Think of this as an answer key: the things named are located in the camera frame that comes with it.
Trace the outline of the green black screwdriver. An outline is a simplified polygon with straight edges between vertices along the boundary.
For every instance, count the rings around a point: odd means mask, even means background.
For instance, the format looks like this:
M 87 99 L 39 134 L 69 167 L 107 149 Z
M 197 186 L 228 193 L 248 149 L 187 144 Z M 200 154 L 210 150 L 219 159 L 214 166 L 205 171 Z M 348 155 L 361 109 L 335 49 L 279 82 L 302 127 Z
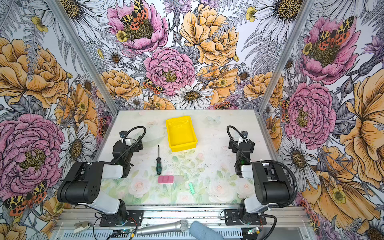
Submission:
M 162 162 L 161 162 L 161 156 L 160 156 L 160 146 L 158 145 L 158 156 L 156 158 L 156 172 L 157 175 L 160 176 L 162 174 Z

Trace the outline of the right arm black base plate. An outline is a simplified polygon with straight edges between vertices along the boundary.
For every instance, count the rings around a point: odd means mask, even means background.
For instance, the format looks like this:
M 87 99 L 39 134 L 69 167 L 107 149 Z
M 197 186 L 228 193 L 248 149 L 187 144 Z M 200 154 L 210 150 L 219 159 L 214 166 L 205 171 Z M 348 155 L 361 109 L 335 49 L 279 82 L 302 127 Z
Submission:
M 239 209 L 225 209 L 220 216 L 227 226 L 261 226 L 267 223 L 264 216 L 258 214 L 243 213 Z

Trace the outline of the yellow plastic bin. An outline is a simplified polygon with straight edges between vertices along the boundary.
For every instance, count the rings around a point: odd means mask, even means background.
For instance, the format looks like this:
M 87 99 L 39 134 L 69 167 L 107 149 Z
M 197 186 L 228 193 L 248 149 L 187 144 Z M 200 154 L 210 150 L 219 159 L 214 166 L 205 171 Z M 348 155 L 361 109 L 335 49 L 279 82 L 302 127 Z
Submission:
M 194 149 L 198 140 L 190 116 L 166 120 L 169 147 L 173 153 Z

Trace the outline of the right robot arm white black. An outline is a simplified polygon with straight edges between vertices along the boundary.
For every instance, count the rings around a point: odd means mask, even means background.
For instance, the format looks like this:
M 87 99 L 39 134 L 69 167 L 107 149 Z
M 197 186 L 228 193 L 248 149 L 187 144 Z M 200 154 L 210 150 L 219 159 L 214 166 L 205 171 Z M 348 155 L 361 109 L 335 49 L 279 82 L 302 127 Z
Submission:
M 253 180 L 255 193 L 243 198 L 239 215 L 261 215 L 270 209 L 291 205 L 298 193 L 298 181 L 293 171 L 285 164 L 274 160 L 251 161 L 255 143 L 248 133 L 233 126 L 227 127 L 229 149 L 236 154 L 235 173 L 243 179 Z

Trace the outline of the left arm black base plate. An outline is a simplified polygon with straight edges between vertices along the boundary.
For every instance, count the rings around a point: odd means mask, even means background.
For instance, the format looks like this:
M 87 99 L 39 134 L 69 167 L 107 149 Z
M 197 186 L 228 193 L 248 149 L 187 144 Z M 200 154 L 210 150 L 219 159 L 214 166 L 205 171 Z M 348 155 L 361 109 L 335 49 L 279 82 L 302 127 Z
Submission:
M 102 217 L 100 227 L 139 227 L 143 218 L 143 210 L 127 210 L 123 216 L 116 213 Z

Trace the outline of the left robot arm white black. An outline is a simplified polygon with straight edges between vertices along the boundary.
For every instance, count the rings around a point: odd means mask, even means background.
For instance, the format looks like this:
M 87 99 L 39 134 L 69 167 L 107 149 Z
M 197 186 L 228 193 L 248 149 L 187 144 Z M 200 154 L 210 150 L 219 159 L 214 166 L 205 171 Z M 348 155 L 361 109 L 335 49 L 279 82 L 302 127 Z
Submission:
M 102 213 L 108 224 L 123 226 L 129 220 L 125 202 L 112 198 L 101 190 L 101 183 L 107 179 L 128 177 L 134 153 L 142 150 L 142 138 L 147 129 L 137 126 L 125 132 L 122 140 L 113 146 L 110 162 L 75 163 L 57 191 L 58 201 L 71 205 L 87 206 Z

